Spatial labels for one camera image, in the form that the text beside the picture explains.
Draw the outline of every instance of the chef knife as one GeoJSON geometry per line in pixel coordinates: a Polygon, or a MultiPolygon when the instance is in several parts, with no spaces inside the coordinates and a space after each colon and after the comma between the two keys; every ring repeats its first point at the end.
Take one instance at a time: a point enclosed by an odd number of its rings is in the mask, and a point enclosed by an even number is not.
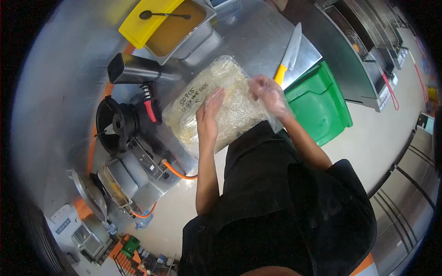
{"type": "Polygon", "coordinates": [[[299,22],[295,30],[293,31],[292,38],[290,39],[289,44],[287,45],[286,53],[282,58],[281,64],[276,71],[274,80],[281,85],[284,80],[284,74],[287,70],[293,70],[296,62],[296,58],[299,52],[299,46],[301,44],[302,37],[302,25],[299,22]]]}

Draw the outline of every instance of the black spoon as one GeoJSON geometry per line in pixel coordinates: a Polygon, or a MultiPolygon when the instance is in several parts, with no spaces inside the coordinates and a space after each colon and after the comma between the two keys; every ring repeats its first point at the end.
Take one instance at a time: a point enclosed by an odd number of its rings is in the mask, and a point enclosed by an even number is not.
{"type": "Polygon", "coordinates": [[[143,11],[142,13],[140,13],[140,18],[146,20],[151,18],[152,15],[176,16],[176,17],[182,17],[185,20],[189,20],[192,17],[191,15],[176,15],[173,13],[152,13],[151,11],[143,11]]]}

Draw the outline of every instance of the yellow knife handle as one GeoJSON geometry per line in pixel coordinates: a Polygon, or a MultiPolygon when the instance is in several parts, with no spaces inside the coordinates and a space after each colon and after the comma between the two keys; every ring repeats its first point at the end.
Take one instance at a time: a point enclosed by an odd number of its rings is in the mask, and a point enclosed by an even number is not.
{"type": "Polygon", "coordinates": [[[284,80],[284,74],[287,71],[287,67],[280,64],[278,67],[278,70],[276,71],[275,77],[273,78],[275,82],[277,82],[279,85],[282,84],[282,81],[284,80]]]}

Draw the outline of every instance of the person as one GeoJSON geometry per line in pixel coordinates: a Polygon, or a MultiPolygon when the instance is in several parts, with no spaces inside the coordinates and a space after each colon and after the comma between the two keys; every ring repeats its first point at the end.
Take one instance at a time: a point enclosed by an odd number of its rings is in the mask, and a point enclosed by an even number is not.
{"type": "Polygon", "coordinates": [[[376,219],[348,160],[332,164],[297,122],[282,88],[260,75],[249,93],[285,127],[262,121],[229,145],[220,196],[215,120],[224,92],[196,113],[197,217],[183,229],[179,275],[350,275],[376,239],[376,219]]]}

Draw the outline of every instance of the hand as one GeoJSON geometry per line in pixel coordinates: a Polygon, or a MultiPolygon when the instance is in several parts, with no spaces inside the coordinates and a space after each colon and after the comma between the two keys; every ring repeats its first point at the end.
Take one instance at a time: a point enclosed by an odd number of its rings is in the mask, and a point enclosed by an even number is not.
{"type": "Polygon", "coordinates": [[[224,102],[224,88],[217,87],[208,95],[196,112],[196,122],[199,140],[199,151],[213,153],[218,137],[218,123],[215,115],[224,102]]]}
{"type": "Polygon", "coordinates": [[[289,108],[284,91],[273,79],[265,76],[254,76],[248,81],[249,93],[255,100],[261,99],[266,109],[279,120],[285,117],[293,117],[289,108]]]}

